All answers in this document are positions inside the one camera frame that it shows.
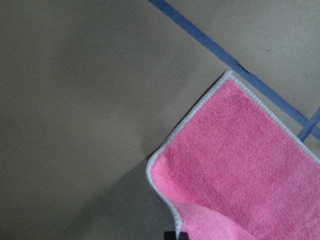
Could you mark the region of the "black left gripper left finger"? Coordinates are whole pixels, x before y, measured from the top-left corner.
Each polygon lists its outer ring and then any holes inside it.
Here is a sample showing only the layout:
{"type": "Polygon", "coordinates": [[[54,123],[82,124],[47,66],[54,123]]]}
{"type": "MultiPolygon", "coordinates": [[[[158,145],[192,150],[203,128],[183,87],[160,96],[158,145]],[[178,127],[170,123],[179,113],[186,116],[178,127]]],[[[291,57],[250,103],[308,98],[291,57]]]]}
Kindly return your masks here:
{"type": "Polygon", "coordinates": [[[163,234],[164,240],[176,240],[176,232],[175,231],[165,231],[163,234]]]}

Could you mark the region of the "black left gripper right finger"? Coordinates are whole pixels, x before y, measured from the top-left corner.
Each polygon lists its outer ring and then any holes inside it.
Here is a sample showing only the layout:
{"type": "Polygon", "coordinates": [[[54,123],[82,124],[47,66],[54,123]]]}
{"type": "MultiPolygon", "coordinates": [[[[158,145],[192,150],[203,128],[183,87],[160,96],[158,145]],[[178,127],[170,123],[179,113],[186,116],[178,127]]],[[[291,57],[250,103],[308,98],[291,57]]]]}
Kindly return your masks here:
{"type": "Polygon", "coordinates": [[[179,240],[189,240],[189,235],[187,232],[180,232],[179,240]]]}

